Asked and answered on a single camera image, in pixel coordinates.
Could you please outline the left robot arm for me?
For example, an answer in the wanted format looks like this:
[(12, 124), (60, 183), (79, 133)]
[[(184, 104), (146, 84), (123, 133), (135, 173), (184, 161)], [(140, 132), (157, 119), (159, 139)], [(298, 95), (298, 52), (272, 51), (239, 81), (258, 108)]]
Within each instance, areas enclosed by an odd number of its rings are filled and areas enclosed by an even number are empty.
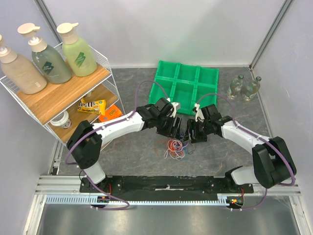
[(132, 132), (156, 128), (156, 133), (172, 139), (179, 138), (181, 118), (177, 117), (180, 103), (160, 98), (155, 104), (137, 107), (134, 111), (116, 119), (90, 124), (82, 121), (67, 142), (70, 155), (91, 180), (96, 192), (107, 188), (106, 174), (99, 163), (102, 145)]

